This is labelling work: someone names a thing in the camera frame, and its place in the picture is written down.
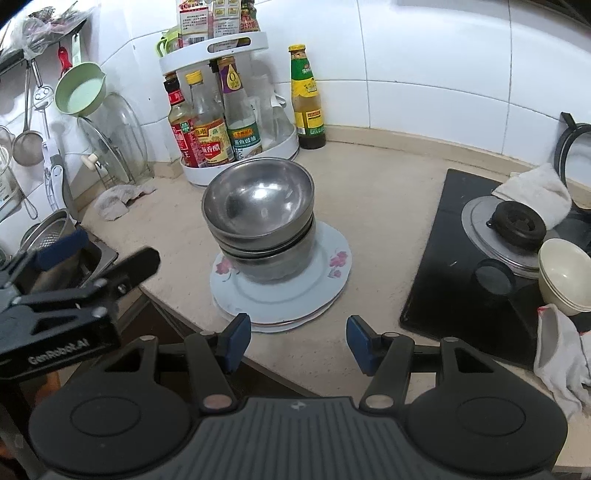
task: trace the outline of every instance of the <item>pink flower pattern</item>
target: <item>pink flower pattern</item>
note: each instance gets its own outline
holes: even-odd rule
[[[330,259],[329,267],[344,267],[347,263],[347,252],[339,252]]]
[[[329,278],[340,278],[341,272],[339,267],[344,267],[347,264],[347,252],[340,251],[330,259],[329,267],[332,267],[329,272]]]
[[[230,261],[223,257],[222,261],[216,265],[216,273],[218,275],[225,275],[232,269],[232,264]]]

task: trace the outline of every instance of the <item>dish cloth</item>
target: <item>dish cloth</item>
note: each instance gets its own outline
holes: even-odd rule
[[[553,303],[538,309],[538,347],[534,373],[552,392],[567,419],[591,406],[584,385],[591,386],[591,374],[581,337],[574,323]]]
[[[511,178],[492,194],[501,200],[514,200],[534,209],[548,230],[562,222],[572,206],[569,191],[550,163],[523,173],[512,173]]]
[[[126,203],[140,195],[149,194],[156,187],[143,185],[117,185],[105,190],[95,201],[95,209],[103,220],[115,220],[129,212]]]

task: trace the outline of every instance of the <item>beige countertop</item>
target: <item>beige countertop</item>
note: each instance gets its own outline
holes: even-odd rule
[[[330,142],[296,159],[314,177],[316,218],[341,231],[353,252],[343,294],[318,319],[285,333],[254,333],[246,351],[251,364],[319,395],[359,401],[369,384],[347,347],[345,323],[361,315],[376,332],[403,330],[398,318],[427,243],[448,168],[495,180],[506,177],[440,158],[384,148]],[[142,289],[199,329],[222,330],[212,303],[209,273],[219,252],[201,216],[203,190],[183,176],[155,179],[157,190],[138,199],[129,213],[102,221],[89,208],[83,224],[125,257],[149,245],[161,255],[157,275]],[[435,342],[405,332],[417,343]],[[511,371],[544,391],[532,372]],[[411,378],[408,400],[434,385],[434,375]],[[591,466],[591,418],[580,415],[557,466]]]

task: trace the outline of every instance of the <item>stacked bowls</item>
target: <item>stacked bowls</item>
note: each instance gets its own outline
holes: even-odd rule
[[[280,158],[254,158],[221,172],[203,193],[203,217],[226,258],[257,281],[295,275],[314,247],[314,181]]]
[[[540,293],[568,316],[591,312],[591,258],[577,245],[552,238],[538,253]]]

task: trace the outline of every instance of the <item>red handle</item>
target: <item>red handle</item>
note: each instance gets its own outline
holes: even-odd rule
[[[57,50],[57,57],[60,59],[61,62],[61,73],[60,78],[62,75],[65,74],[68,70],[72,68],[72,63],[70,62],[70,56],[68,55],[68,51],[65,47],[60,47]]]

